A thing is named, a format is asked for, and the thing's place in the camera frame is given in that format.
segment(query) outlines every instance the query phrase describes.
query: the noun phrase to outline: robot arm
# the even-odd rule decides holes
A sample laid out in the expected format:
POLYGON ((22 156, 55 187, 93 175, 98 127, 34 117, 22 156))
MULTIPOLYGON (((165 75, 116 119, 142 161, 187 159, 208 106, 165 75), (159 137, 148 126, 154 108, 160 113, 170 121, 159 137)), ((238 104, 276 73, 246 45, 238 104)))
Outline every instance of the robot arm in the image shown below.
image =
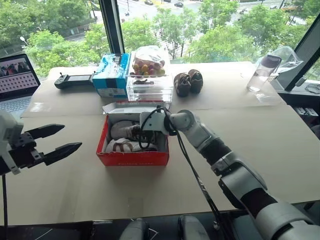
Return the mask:
MULTIPOLYGON (((140 115, 140 123, 149 112, 140 115)), ((223 193, 237 209, 246 209, 265 240, 317 240, 320 227, 287 202, 268 193, 263 178, 244 159, 234 153, 189 110, 176 114, 155 112, 146 120, 144 131, 160 131, 165 135, 172 126, 181 131, 192 146, 206 159, 223 193)))
POLYGON ((65 126, 50 124, 21 133, 23 123, 9 112, 0 110, 0 175, 12 172, 19 174, 24 167, 34 167, 40 163, 53 164, 75 152, 81 142, 68 143, 44 154, 38 152, 36 139, 51 136, 65 126))

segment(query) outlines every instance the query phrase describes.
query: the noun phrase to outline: cable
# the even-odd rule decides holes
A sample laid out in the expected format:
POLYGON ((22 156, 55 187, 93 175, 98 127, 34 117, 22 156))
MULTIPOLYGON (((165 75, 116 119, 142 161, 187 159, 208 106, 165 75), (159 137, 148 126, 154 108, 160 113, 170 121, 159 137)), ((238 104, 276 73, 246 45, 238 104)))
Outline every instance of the cable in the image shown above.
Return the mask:
POLYGON ((203 184, 201 178, 199 177, 196 169, 194 168, 194 166, 192 165, 191 161, 190 161, 190 158, 189 158, 189 155, 187 153, 187 150, 186 150, 186 147, 184 145, 184 142, 181 138, 181 135, 179 133, 179 131, 177 130, 177 128, 173 125, 173 123, 171 122, 169 116, 168 116, 168 113, 170 113, 170 111, 166 108, 163 109, 164 111, 164 114, 165 116, 167 117, 168 121, 169 121, 169 124, 170 126, 173 128, 173 130, 176 132, 176 136, 178 138, 178 143, 179 143, 179 146, 180 146, 180 149, 182 151, 182 154, 184 155, 186 161, 188 162, 192 172, 193 172, 193 175, 207 201, 207 203, 209 204, 210 208, 211 208, 211 211, 216 219, 216 221, 218 222, 218 224, 221 226, 221 229, 222 229, 222 232, 224 234, 224 236, 227 238, 227 239, 230 239, 230 240, 235 240, 235 237, 232 233, 230 233, 230 231, 228 230, 228 226, 225 225, 225 222, 222 220, 222 216, 217 208, 217 206, 215 205, 214 201, 212 200, 212 198, 210 197, 205 185, 203 184))
POLYGON ((142 143, 141 143, 141 135, 143 134, 143 129, 144 129, 144 126, 146 125, 146 122, 147 120, 151 117, 152 114, 154 114, 155 112, 159 111, 159 110, 164 110, 163 107, 158 107, 156 108, 155 110, 153 110, 152 112, 149 113, 149 115, 145 118, 145 120, 143 121, 143 123, 141 124, 141 127, 140 127, 140 134, 139 134, 139 147, 141 149, 147 149, 151 143, 151 139, 148 138, 148 142, 147 142, 147 145, 146 146, 142 146, 142 143))
POLYGON ((40 238, 42 238, 43 236, 47 235, 48 233, 50 233, 53 230, 53 228, 51 228, 50 230, 46 231, 44 234, 42 234, 41 236, 37 237, 35 240, 39 240, 40 238))
POLYGON ((309 83, 304 89, 313 94, 320 94, 320 84, 309 83))
POLYGON ((7 186, 6 175, 2 175, 2 194, 3 194, 3 223, 4 223, 4 240, 8 239, 8 205, 7 205, 7 186))

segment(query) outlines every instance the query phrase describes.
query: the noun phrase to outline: cardboard box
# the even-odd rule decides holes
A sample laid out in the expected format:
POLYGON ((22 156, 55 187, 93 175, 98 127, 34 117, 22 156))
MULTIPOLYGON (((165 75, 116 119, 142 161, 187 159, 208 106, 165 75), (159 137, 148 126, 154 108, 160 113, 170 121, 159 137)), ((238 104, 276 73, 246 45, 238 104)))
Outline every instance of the cardboard box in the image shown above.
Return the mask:
POLYGON ((127 75, 131 55, 108 53, 102 56, 92 78, 93 86, 101 97, 126 98, 127 75))
POLYGON ((157 137, 158 151, 144 152, 105 152, 111 141, 110 129, 113 124, 122 120, 139 122, 140 113, 151 112, 158 105, 162 107, 162 101, 128 102, 118 101, 103 107, 107 113, 103 125, 100 141, 96 154, 105 166, 165 166, 169 160, 169 145, 167 136, 162 133, 157 137))

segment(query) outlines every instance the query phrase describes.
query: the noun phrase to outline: red box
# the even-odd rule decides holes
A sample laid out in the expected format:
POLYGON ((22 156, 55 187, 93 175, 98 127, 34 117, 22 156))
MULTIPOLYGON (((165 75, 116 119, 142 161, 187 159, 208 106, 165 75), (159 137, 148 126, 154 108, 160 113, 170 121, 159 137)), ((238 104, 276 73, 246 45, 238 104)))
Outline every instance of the red box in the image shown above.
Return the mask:
POLYGON ((165 151, 145 151, 145 152, 104 152, 106 145, 108 144, 108 132, 111 127, 111 119, 118 119, 120 121, 123 116, 123 120, 139 119, 140 112, 132 111, 132 108, 148 108, 153 110, 159 105, 159 102, 114 102, 105 107, 104 111, 107 113, 105 122, 103 125, 100 141, 96 149, 96 155, 105 166, 166 166, 169 160, 169 145, 168 138, 164 136, 165 151), (112 113, 110 109, 121 108, 119 112, 112 113))

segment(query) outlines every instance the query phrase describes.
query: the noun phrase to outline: tree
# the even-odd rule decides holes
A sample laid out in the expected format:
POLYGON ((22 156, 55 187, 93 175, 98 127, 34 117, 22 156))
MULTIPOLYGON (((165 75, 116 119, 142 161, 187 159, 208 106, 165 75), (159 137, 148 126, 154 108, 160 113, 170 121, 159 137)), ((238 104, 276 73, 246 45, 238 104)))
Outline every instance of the tree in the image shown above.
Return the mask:
POLYGON ((57 32, 48 30, 32 33, 25 52, 36 64, 39 76, 46 76, 54 67, 88 66, 100 61, 99 55, 86 41, 67 41, 57 32))
POLYGON ((183 42, 184 22, 180 16, 175 15, 170 9, 158 8, 157 15, 153 18, 156 33, 160 34, 172 59, 177 57, 177 50, 183 42))
POLYGON ((305 76, 308 80, 320 81, 320 58, 306 72, 305 76))
POLYGON ((36 0, 29 4, 0 0, 0 47, 19 45, 19 37, 28 38, 30 33, 36 31, 40 21, 36 14, 40 11, 40 4, 36 0))
POLYGON ((46 0, 43 4, 47 29, 63 36, 70 29, 83 25, 90 16, 89 7, 83 0, 46 0))
POLYGON ((159 45, 152 33, 151 22, 142 18, 125 21, 121 25, 124 47, 126 52, 135 51, 139 47, 159 45))
POLYGON ((185 43, 189 42, 191 44, 193 38, 197 34, 198 23, 196 13, 189 8, 184 8, 183 13, 180 14, 180 17, 183 22, 180 54, 180 57, 182 57, 185 43))
POLYGON ((286 25, 280 34, 280 44, 295 49, 307 30, 307 25, 286 25))
POLYGON ((237 26, 217 26, 192 42, 185 58, 190 63, 255 61, 260 55, 254 39, 237 26))
POLYGON ((204 0, 199 8, 201 31, 206 33, 218 25, 225 25, 238 6, 237 1, 204 0))
POLYGON ((275 50, 281 43, 281 35, 286 29, 288 15, 281 9, 272 9, 257 5, 243 15, 238 25, 242 32, 252 36, 254 44, 263 49, 263 53, 275 50))
POLYGON ((286 2, 285 6, 293 7, 291 12, 302 19, 316 17, 320 12, 319 0, 291 0, 286 2))
POLYGON ((91 24, 90 28, 91 30, 85 33, 85 43, 88 48, 96 52, 99 59, 101 59, 105 53, 110 53, 105 26, 103 23, 91 24))

